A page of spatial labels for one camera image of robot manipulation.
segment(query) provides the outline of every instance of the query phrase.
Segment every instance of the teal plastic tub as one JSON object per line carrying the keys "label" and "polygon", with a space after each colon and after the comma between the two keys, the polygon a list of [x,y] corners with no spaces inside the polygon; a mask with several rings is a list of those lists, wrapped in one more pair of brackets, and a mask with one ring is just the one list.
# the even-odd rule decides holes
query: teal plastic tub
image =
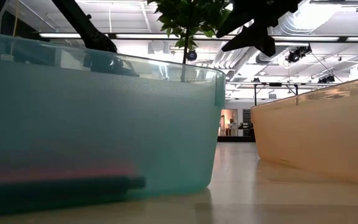
{"label": "teal plastic tub", "polygon": [[224,74],[0,35],[0,214],[210,180]]}

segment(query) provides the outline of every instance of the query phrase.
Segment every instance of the white ceiling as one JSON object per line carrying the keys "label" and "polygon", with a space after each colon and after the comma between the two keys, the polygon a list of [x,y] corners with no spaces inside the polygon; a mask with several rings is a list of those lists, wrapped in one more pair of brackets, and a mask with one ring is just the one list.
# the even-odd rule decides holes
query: white ceiling
{"label": "white ceiling", "polygon": [[[160,32],[162,24],[157,21],[159,15],[154,14],[156,6],[148,6],[145,1],[134,0],[77,0],[77,3],[85,13],[92,15],[91,22],[101,32]],[[75,32],[68,21],[54,6],[51,0],[11,0],[8,11],[18,15],[20,19],[28,23],[39,32]],[[355,7],[342,7],[321,27],[317,28],[315,35],[358,35],[358,12]],[[62,44],[82,46],[80,40],[57,40]],[[138,56],[147,56],[147,44],[150,41],[115,40],[120,52]],[[219,52],[222,42],[197,42],[201,60],[213,60]],[[318,55],[319,60],[328,68],[345,63],[346,60],[358,55],[358,44],[311,44],[313,53]],[[342,56],[342,62],[338,62],[337,56]],[[176,57],[181,61],[181,53],[177,52]],[[291,80],[297,82],[317,82],[310,77],[325,70],[313,56],[293,65],[288,70],[280,65],[268,66],[264,69],[266,75],[260,77],[263,82],[287,81],[288,74]],[[349,67],[341,66],[336,75],[344,80],[349,79]]]}

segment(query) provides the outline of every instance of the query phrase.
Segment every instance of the ceiling duct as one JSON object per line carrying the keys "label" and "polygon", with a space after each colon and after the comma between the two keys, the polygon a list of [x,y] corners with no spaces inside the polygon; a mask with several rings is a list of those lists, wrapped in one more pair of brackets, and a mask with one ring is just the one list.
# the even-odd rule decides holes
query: ceiling duct
{"label": "ceiling duct", "polygon": [[[278,26],[269,27],[267,32],[269,35],[308,35],[326,23],[337,9],[338,6],[310,4],[310,0],[304,0],[296,13],[286,13],[278,20]],[[287,46],[276,46],[276,54],[272,57],[260,53],[257,63],[272,63],[287,49]]]}
{"label": "ceiling duct", "polygon": [[250,47],[249,50],[245,53],[243,59],[241,60],[241,62],[243,62],[242,66],[237,69],[242,78],[251,78],[267,67],[267,63],[266,65],[256,65],[256,58],[259,53],[260,51],[255,47]]}

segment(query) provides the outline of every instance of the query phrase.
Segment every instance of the dark green object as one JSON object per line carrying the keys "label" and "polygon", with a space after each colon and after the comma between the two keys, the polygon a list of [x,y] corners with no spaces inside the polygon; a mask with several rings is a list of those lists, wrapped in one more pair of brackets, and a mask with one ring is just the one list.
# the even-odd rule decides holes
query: dark green object
{"label": "dark green object", "polygon": [[124,200],[130,189],[142,189],[142,177],[99,177],[0,184],[0,214]]}

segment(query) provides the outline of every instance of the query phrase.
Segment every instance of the black pipe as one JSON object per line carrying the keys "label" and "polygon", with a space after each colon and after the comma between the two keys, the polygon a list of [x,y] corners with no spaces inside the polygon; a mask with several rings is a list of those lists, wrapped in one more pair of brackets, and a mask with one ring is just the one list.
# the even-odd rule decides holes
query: black pipe
{"label": "black pipe", "polygon": [[256,87],[257,87],[258,85],[254,85],[254,93],[255,93],[255,106],[257,105],[257,100],[256,100],[256,95],[258,94],[257,92],[256,92]]}

